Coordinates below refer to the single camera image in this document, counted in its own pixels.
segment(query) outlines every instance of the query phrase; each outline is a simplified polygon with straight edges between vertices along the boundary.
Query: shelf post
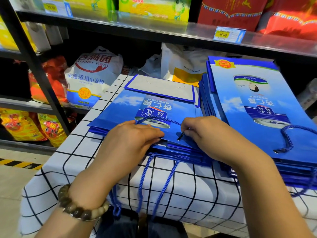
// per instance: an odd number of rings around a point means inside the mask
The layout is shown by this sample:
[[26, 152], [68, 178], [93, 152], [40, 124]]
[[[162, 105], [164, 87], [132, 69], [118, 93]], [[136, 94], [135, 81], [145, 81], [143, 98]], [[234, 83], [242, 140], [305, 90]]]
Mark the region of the shelf post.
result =
[[60, 105], [58, 98], [56, 97], [53, 88], [46, 76], [45, 71], [42, 68], [40, 58], [33, 50], [23, 28], [16, 15], [9, 0], [0, 0], [0, 15], [6, 24], [10, 34], [12, 35], [15, 43], [17, 44], [24, 60], [29, 65], [30, 70], [34, 74], [41, 90], [43, 91], [46, 99], [51, 105], [54, 115], [58, 118], [61, 126], [63, 127], [66, 135], [70, 134], [70, 124], [64, 109]]

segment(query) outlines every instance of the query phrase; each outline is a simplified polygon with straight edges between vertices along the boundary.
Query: bracelet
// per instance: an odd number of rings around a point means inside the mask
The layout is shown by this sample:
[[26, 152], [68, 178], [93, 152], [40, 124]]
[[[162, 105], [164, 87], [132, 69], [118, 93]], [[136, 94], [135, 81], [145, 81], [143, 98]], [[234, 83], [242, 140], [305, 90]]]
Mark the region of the bracelet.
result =
[[74, 218], [82, 221], [93, 221], [100, 218], [109, 208], [109, 202], [105, 200], [104, 204], [98, 209], [85, 210], [77, 206], [71, 198], [69, 198], [68, 190], [71, 184], [66, 184], [60, 188], [58, 192], [59, 207], [63, 208], [63, 212], [70, 214]]

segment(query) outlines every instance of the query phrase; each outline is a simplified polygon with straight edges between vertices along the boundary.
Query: tablecloth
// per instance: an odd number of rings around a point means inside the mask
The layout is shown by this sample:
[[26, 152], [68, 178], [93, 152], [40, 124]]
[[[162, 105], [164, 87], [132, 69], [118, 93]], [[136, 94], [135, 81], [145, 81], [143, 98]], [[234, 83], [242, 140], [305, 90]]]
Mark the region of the tablecloth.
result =
[[[73, 182], [77, 174], [93, 161], [104, 139], [88, 132], [87, 124], [95, 119], [123, 90], [132, 76], [120, 75], [88, 112], [71, 135], [49, 158], [22, 191], [19, 228], [22, 234], [37, 232], [57, 205], [61, 186]], [[123, 208], [136, 210], [138, 187], [146, 160], [117, 184], [118, 200]], [[156, 200], [173, 168], [174, 161], [154, 158], [143, 184], [142, 211], [152, 214]], [[290, 192], [299, 189], [289, 188]], [[317, 193], [309, 190], [293, 198], [309, 228], [317, 235]], [[249, 237], [240, 186], [229, 178], [218, 162], [211, 168], [180, 163], [168, 185], [156, 213], [238, 237]], [[98, 228], [96, 223], [91, 237]]]

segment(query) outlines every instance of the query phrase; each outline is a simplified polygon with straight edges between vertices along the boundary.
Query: tile floor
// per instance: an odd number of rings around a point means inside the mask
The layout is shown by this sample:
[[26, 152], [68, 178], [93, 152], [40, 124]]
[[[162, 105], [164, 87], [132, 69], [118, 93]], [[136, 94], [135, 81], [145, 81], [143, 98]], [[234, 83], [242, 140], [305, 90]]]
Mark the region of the tile floor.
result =
[[[1, 147], [0, 158], [44, 164], [52, 153]], [[0, 238], [21, 238], [18, 232], [22, 188], [37, 170], [0, 166]], [[189, 238], [207, 237], [215, 231], [192, 224], [184, 224]], [[23, 236], [33, 238], [35, 235]]]

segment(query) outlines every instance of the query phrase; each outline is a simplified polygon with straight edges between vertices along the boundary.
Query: yellow and black striped tape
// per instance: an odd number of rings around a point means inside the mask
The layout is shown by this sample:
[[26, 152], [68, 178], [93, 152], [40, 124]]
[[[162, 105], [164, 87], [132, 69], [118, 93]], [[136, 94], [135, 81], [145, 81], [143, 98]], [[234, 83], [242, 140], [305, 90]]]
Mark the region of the yellow and black striped tape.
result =
[[26, 168], [26, 169], [36, 169], [36, 170], [39, 170], [43, 166], [42, 164], [35, 164], [32, 162], [8, 160], [8, 159], [1, 159], [0, 158], [0, 166], [1, 165], [18, 167], [18, 168]]

